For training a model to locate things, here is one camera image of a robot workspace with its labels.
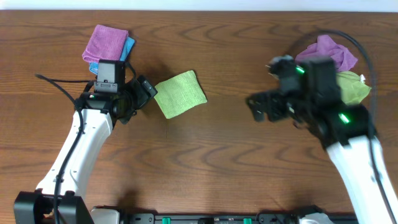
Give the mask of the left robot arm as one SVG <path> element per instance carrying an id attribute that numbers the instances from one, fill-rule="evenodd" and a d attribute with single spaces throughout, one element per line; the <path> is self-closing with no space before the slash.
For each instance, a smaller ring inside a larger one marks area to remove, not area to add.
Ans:
<path id="1" fill-rule="evenodd" d="M 129 62 L 100 60 L 78 98 L 70 132 L 46 176 L 14 202 L 16 223 L 126 223 L 118 208 L 88 210 L 84 198 L 98 154 L 117 122 L 127 124 L 157 94 L 144 76 L 126 81 Z"/>

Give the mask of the green microfiber cloth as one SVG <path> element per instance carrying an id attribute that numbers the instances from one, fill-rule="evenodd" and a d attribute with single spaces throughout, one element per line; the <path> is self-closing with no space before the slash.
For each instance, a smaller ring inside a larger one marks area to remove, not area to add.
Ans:
<path id="1" fill-rule="evenodd" d="M 207 102 L 193 70 L 160 82 L 155 88 L 158 93 L 154 98 L 167 119 Z"/>

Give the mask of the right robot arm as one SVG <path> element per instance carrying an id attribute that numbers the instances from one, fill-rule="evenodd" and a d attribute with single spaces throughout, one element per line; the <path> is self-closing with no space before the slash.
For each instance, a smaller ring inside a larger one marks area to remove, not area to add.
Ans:
<path id="1" fill-rule="evenodd" d="M 343 102 L 334 60 L 297 63 L 286 55 L 268 67 L 279 86 L 246 99 L 255 121 L 292 118 L 305 123 L 337 168 L 357 221 L 397 223 L 397 196 L 371 114 L 362 104 Z"/>

